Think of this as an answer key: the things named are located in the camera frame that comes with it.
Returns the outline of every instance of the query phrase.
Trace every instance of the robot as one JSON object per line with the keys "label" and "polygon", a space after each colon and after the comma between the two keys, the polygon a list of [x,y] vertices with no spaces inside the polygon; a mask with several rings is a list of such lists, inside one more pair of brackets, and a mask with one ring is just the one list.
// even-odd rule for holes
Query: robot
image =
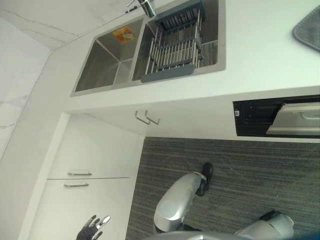
{"label": "robot", "polygon": [[[203,232],[184,224],[194,197],[202,197],[209,190],[212,175],[213,166],[207,162],[202,167],[202,173],[191,172],[177,180],[155,209],[153,221],[156,234],[144,240],[283,240],[294,236],[292,219],[275,210],[234,235]],[[93,222],[95,218],[93,216],[86,223],[76,240],[97,240],[101,236],[102,232],[98,230],[110,220],[110,216],[103,218],[101,222],[99,219]]]}

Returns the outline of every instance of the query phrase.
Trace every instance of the orange label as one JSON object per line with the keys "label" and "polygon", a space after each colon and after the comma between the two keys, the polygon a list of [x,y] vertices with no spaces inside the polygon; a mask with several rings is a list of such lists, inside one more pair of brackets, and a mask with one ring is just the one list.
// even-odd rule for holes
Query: orange label
{"label": "orange label", "polygon": [[128,43],[136,38],[134,33],[127,26],[125,26],[117,31],[114,31],[112,34],[116,39],[118,39],[119,43],[121,43],[121,44]]}

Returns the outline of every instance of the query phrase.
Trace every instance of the gray carpet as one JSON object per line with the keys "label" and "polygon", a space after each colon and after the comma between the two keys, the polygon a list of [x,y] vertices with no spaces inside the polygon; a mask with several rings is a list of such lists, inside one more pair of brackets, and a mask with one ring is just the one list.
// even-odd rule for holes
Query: gray carpet
{"label": "gray carpet", "polygon": [[296,237],[320,229],[320,144],[147,137],[127,240],[153,234],[158,201],[181,176],[210,162],[209,191],[196,197],[185,223],[234,233],[273,209],[289,215]]}

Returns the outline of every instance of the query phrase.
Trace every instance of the faucet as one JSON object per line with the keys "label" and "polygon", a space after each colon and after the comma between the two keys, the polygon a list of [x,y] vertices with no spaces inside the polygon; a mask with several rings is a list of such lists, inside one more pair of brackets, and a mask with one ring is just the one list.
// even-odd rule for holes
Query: faucet
{"label": "faucet", "polygon": [[[129,7],[134,1],[135,0],[131,0],[126,6]],[[138,0],[138,2],[140,3],[141,7],[143,8],[145,14],[149,18],[153,18],[156,16],[156,12],[150,3],[151,1],[153,1],[153,0]]]}

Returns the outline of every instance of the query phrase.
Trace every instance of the dish drying rack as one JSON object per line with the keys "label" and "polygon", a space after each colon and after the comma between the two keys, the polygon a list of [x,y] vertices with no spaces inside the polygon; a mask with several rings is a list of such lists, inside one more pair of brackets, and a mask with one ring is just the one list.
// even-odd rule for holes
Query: dish drying rack
{"label": "dish drying rack", "polygon": [[142,82],[189,75],[199,68],[205,11],[201,0],[190,2],[174,14],[165,13],[155,20],[157,29]]}

